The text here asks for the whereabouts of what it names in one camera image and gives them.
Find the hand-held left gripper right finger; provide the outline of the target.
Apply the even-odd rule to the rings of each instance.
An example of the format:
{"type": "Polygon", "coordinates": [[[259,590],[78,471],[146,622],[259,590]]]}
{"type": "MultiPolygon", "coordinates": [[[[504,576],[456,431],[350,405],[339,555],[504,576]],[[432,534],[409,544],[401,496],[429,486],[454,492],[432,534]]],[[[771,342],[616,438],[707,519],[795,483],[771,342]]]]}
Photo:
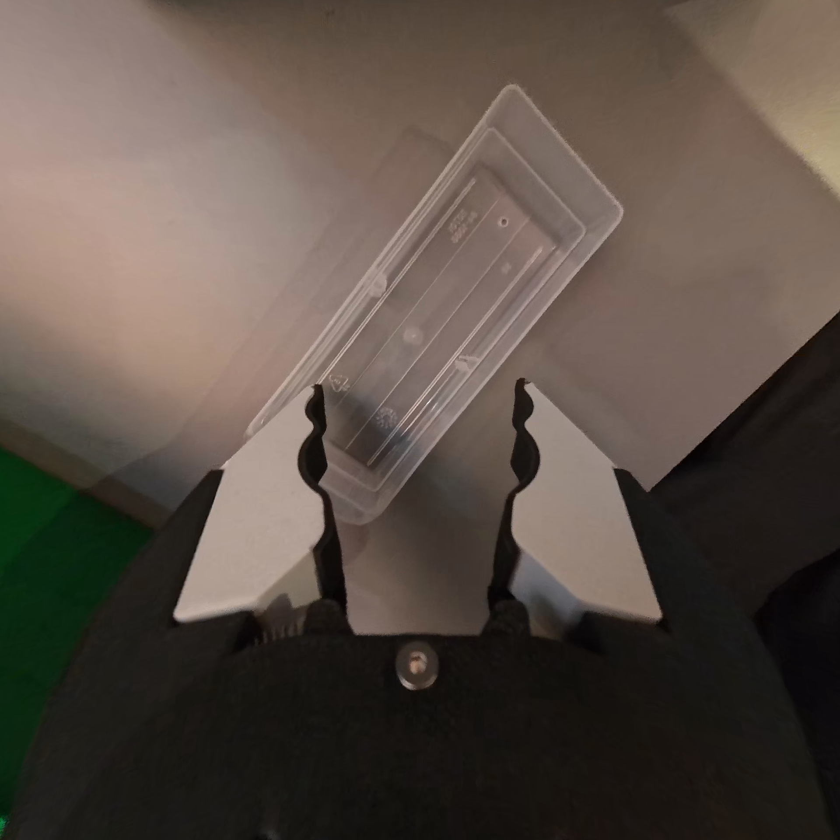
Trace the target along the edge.
{"type": "Polygon", "coordinates": [[[493,553],[490,615],[520,613],[560,639],[587,613],[663,618],[613,462],[526,379],[514,385],[510,469],[493,553]]]}

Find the clear plastic drawer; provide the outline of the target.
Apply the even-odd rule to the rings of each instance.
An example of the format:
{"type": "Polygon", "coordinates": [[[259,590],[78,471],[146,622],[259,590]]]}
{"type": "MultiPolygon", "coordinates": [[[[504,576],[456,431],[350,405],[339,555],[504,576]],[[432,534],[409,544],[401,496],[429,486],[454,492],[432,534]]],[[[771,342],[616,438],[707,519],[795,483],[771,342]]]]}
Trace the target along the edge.
{"type": "Polygon", "coordinates": [[[599,249],[623,208],[519,85],[505,86],[247,429],[323,390],[338,519],[389,506],[599,249]]]}

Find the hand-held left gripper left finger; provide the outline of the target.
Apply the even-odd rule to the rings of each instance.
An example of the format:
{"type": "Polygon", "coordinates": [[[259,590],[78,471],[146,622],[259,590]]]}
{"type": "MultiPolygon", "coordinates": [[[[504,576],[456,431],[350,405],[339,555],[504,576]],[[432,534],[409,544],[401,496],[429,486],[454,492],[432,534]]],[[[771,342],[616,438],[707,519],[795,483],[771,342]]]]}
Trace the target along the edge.
{"type": "Polygon", "coordinates": [[[329,493],[321,385],[306,386],[221,468],[174,609],[178,623],[293,613],[317,601],[347,611],[329,493]]]}

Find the person's dark clothing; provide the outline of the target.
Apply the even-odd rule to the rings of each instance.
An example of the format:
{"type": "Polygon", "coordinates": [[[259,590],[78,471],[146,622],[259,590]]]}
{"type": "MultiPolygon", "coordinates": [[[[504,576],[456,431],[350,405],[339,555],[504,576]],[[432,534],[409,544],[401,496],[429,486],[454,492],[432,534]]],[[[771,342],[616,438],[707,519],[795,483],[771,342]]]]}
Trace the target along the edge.
{"type": "Polygon", "coordinates": [[[669,471],[654,496],[780,673],[839,820],[839,316],[669,471]]]}

